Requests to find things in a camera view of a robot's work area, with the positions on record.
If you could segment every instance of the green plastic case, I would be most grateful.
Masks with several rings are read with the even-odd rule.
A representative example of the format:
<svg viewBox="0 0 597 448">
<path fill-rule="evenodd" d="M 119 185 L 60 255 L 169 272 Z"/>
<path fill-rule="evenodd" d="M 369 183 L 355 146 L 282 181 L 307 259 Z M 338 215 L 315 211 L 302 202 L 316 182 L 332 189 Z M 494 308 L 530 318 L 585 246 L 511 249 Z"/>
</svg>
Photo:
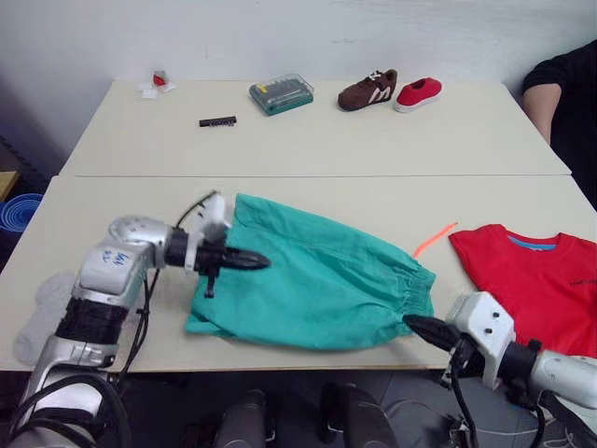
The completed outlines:
<svg viewBox="0 0 597 448">
<path fill-rule="evenodd" d="M 313 101 L 313 87 L 299 75 L 286 75 L 254 84 L 249 93 L 268 115 L 306 105 Z"/>
</svg>

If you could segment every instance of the black sleeve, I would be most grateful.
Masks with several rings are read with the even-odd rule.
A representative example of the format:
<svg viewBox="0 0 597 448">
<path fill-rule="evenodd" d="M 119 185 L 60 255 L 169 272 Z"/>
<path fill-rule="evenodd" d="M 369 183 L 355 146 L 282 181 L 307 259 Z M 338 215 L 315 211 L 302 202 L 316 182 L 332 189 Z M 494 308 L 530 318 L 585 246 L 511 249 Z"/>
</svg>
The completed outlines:
<svg viewBox="0 0 597 448">
<path fill-rule="evenodd" d="M 594 40 L 585 47 L 543 61 L 526 76 L 522 82 L 522 91 L 525 92 L 539 84 L 554 83 L 558 84 L 562 91 L 572 88 L 579 82 L 578 74 L 589 73 L 596 58 L 597 40 Z"/>
</svg>

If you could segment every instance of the red t-shirt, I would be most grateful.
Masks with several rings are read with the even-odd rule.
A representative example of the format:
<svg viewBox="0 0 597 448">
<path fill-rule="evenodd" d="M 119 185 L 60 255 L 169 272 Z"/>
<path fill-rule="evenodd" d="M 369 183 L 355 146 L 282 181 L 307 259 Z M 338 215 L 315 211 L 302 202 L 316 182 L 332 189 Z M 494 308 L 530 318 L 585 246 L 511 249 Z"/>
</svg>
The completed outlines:
<svg viewBox="0 0 597 448">
<path fill-rule="evenodd" d="M 597 357 L 597 245 L 559 233 L 538 240 L 492 224 L 450 235 L 468 276 L 514 318 L 516 340 Z"/>
</svg>

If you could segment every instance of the shoe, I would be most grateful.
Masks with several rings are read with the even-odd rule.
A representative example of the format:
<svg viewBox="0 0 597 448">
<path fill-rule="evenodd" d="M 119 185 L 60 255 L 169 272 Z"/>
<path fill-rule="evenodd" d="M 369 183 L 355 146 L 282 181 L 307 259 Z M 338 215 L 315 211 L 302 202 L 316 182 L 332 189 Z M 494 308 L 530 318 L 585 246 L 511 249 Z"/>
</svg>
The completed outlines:
<svg viewBox="0 0 597 448">
<path fill-rule="evenodd" d="M 390 101 L 397 79 L 396 70 L 385 73 L 376 70 L 362 81 L 344 89 L 338 95 L 338 105 L 344 110 L 352 111 Z"/>
<path fill-rule="evenodd" d="M 402 89 L 394 103 L 394 109 L 398 112 L 412 112 L 422 105 L 436 101 L 441 95 L 441 90 L 441 82 L 437 79 L 419 79 Z"/>
</svg>

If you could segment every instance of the orange string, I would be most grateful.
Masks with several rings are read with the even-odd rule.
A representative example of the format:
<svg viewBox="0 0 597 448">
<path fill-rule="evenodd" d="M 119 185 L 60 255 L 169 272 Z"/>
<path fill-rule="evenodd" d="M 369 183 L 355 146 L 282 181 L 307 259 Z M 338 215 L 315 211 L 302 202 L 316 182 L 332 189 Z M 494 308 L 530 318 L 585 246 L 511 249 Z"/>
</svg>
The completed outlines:
<svg viewBox="0 0 597 448">
<path fill-rule="evenodd" d="M 458 224 L 458 223 L 457 222 L 452 222 L 452 224 L 450 224 L 449 226 L 444 227 L 437 235 L 432 236 L 427 241 L 423 242 L 419 247 L 417 247 L 417 250 L 414 251 L 414 254 L 412 254 L 412 257 L 414 259 L 416 259 L 417 257 L 419 257 L 421 255 L 421 252 L 423 252 L 427 247 L 429 247 L 433 243 L 436 243 L 437 240 L 439 240 L 442 236 L 444 236 L 446 233 L 448 233 L 454 227 L 456 227 L 456 224 Z"/>
</svg>

